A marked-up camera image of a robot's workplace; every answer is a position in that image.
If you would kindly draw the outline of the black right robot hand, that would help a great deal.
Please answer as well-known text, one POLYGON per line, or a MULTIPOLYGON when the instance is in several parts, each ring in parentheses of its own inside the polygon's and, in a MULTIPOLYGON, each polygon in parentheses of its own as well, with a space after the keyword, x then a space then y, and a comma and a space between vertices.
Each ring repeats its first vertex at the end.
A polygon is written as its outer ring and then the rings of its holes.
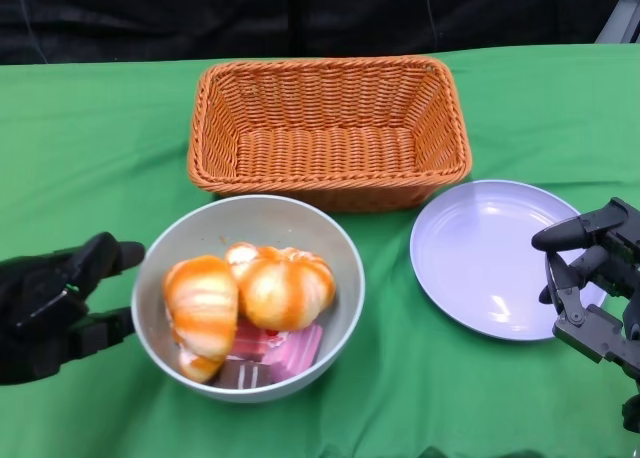
POLYGON ((547 285, 539 296, 557 319, 553 335, 598 363, 605 359, 639 380, 639 210, 619 198, 604 207, 536 233, 545 253, 547 285), (598 305, 584 306, 581 291, 594 284, 628 300, 621 320, 598 305))

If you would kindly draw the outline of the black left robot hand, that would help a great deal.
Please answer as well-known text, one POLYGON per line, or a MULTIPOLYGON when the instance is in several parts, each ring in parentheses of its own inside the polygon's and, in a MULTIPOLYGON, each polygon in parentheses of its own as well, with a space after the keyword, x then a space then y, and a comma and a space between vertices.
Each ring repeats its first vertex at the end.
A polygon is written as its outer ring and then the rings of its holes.
POLYGON ((129 307, 91 313, 98 284, 138 266, 139 242, 103 232, 85 244, 1 263, 1 384, 35 382, 135 332, 129 307))

